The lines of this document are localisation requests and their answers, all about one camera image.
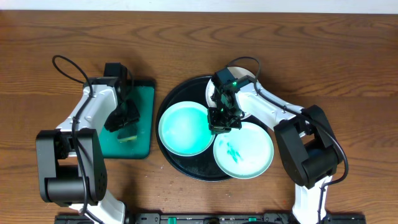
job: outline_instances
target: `green tray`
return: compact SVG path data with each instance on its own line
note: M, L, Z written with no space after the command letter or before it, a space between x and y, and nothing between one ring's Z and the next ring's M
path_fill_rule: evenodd
M140 114L136 123L137 139L119 142L119 131L111 133L103 128L99 135L99 143L104 158L145 159L149 155L155 83L150 80L135 80L129 97L134 100Z

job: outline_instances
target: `white plate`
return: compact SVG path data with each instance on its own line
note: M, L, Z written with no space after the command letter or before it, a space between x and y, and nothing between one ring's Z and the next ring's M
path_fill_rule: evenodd
M260 126L242 122L242 128L217 135L213 153L222 171L238 179L250 179L268 169L274 157L271 137Z
M232 75L235 78L242 78L246 75L250 75L253 78L255 77L253 75L253 73L251 73L249 70L241 68L241 67L229 67L228 70L232 73ZM211 100L211 96L213 96L214 90L215 90L215 86L211 82L211 80L209 80L209 82L207 83L207 86L206 86L206 102L209 107L217 107L216 103L213 100ZM249 113L245 113L244 118L242 118L242 119L246 119L246 118L250 117L250 115L251 114L249 114Z
M179 156L194 156L206 150L213 142L207 122L207 108L183 101L172 105L159 121L159 137L170 152Z

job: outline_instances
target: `black plate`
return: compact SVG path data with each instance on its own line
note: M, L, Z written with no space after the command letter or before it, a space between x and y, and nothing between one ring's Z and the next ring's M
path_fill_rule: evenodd
M169 152L159 137L159 121L163 113L170 106L182 102L182 101L193 101L200 103L201 105L207 106L205 91L207 83L211 76L204 76L193 78L181 83L175 87L162 102L159 112L156 117L156 138L159 144L160 150L166 157L168 162L174 166L181 173L198 180L204 181L222 181L232 178L225 174L217 165L213 155L213 143L201 154L195 156L178 156L174 153ZM250 116L245 119L244 122L254 123L259 125L267 131L267 126L262 124L257 118Z

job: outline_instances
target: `wooden table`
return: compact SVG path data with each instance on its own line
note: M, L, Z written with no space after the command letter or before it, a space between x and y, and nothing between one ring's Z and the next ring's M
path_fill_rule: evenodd
M82 91L53 68L55 54L91 77L103 75L105 62L121 62L155 78L154 117L184 80L238 56L259 57L262 85L297 105L322 107L347 153L349 176L328 189L327 209L397 223L397 28L397 16L379 15L0 12L0 223L52 223L71 211L44 203L37 178L36 134L60 124ZM277 149L271 167L251 180L186 177L154 134L147 159L107 159L106 167L108 189L135 212L264 213L294 204Z

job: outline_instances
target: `wooden surface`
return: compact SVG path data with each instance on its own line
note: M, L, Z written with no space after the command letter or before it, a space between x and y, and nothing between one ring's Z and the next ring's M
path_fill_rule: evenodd
M0 12L0 223L52 223L71 211L44 203L37 179L36 134L60 124L81 97L81 85L53 68L55 54L91 77L102 76L105 62L121 62L155 78L154 117L182 81L238 56L259 57L262 85L297 105L321 106L346 151L350 173L328 189L327 209L397 223L397 28L398 16L377 15ZM251 180L186 177L155 135L147 159L107 159L106 167L108 189L135 212L263 213L294 204L277 149L269 170Z

